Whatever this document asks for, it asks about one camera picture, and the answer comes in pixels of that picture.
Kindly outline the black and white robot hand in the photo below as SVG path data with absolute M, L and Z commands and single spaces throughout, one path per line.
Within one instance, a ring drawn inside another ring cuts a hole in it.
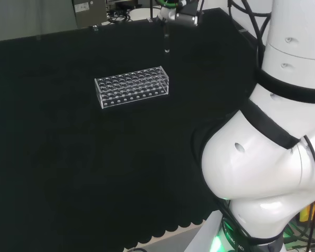
M 155 1 L 160 7 L 158 19 L 164 23 L 197 26 L 201 12 L 197 10 L 199 1 L 175 0 Z

